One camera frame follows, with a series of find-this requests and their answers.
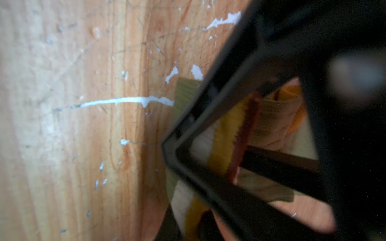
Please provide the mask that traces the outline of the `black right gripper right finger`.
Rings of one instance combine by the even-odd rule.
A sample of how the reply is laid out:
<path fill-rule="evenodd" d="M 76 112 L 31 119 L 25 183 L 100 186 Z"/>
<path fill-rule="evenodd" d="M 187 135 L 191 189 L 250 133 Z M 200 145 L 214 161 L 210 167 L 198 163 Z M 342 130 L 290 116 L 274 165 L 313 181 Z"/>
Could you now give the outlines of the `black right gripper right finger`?
<path fill-rule="evenodd" d="M 200 241 L 224 241 L 211 211 L 202 215 L 198 225 L 198 237 Z"/>

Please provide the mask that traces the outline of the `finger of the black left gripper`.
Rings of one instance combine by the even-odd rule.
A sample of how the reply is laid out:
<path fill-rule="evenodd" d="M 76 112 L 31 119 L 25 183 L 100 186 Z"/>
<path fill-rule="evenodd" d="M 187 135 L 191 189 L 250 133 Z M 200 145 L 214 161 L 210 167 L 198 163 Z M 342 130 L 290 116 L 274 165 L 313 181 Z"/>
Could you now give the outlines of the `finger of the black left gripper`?
<path fill-rule="evenodd" d="M 337 241 L 340 229 L 319 233 L 200 165 L 188 153 L 197 135 L 255 93 L 256 102 L 297 76 L 300 55 L 316 38 L 294 46 L 295 34 L 335 9 L 335 1 L 252 1 L 198 93 L 162 143 L 166 165 L 214 209 L 240 238 L 289 240 L 302 233 Z"/>

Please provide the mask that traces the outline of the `green striped sock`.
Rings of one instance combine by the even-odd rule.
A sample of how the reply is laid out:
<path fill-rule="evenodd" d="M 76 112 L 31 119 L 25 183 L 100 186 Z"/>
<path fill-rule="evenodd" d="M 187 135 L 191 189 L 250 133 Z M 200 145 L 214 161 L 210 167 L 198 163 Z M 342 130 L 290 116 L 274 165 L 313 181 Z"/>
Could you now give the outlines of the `green striped sock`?
<path fill-rule="evenodd" d="M 175 91 L 174 116 L 179 118 L 193 99 L 202 81 L 178 78 Z M 251 94 L 235 105 L 194 139 L 189 152 L 211 171 L 233 181 L 266 202 L 293 202 L 293 189 L 250 171 L 240 170 L 247 146 L 299 154 L 316 159 L 299 79 L 294 78 L 282 88 L 264 98 Z M 296 141 L 298 129 L 305 141 Z M 201 199 L 174 173 L 167 170 L 167 195 L 183 238 L 198 241 L 198 225 L 209 210 Z"/>

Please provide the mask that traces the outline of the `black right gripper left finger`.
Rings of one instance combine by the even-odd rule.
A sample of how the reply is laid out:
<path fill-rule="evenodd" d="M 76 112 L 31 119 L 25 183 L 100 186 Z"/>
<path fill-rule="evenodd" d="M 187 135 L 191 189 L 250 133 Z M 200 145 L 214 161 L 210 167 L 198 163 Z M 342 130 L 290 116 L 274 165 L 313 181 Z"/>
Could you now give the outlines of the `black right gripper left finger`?
<path fill-rule="evenodd" d="M 175 220 L 171 205 L 168 206 L 161 227 L 154 241 L 182 241 L 183 236 Z"/>

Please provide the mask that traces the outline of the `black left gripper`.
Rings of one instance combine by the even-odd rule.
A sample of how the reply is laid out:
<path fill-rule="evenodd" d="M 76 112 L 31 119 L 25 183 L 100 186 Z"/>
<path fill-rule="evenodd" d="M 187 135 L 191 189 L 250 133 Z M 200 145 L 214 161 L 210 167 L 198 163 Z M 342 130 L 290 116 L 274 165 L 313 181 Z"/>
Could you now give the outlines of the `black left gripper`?
<path fill-rule="evenodd" d="M 249 146 L 241 167 L 328 200 L 341 240 L 385 240 L 385 1 L 262 1 L 256 27 L 274 77 L 300 79 L 324 186 L 313 159 Z"/>

